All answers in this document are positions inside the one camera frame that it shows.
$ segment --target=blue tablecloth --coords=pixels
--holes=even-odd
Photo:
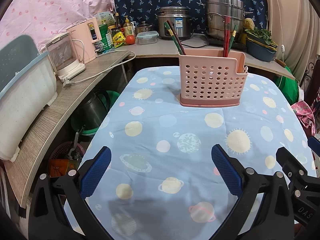
[[[111,164],[86,200],[115,240],[209,239],[236,202],[211,159],[217,143],[244,167],[269,175],[281,170],[275,154],[285,146],[316,175],[299,120],[269,79],[248,74],[235,107],[183,107],[179,93],[179,67],[140,70],[84,156],[111,149]],[[261,195],[243,231],[260,201]],[[68,204],[65,211],[80,231]]]

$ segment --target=yellow snack bag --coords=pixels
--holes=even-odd
[[[112,41],[114,47],[118,48],[125,44],[125,37],[122,32],[118,32],[115,36],[113,36]]]

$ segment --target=beige curtain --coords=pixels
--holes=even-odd
[[[320,19],[308,0],[268,0],[268,14],[272,39],[279,44],[276,57],[282,59],[284,44],[284,61],[300,82],[320,54]]]

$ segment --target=blue patterned curtain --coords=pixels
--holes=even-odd
[[[268,5],[267,0],[241,0],[244,2],[244,10],[253,12],[246,16],[252,18],[258,28],[267,28]],[[195,33],[205,32],[205,0],[115,0],[116,10],[120,15],[120,21],[124,22],[125,15],[130,21],[140,24],[142,21],[154,24],[158,28],[156,18],[158,10],[163,6],[179,5],[190,9],[191,29]]]

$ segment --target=tomato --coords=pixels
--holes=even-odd
[[[136,38],[133,35],[128,35],[125,38],[125,43],[126,44],[132,45],[132,44],[135,44],[135,42],[136,42]]]

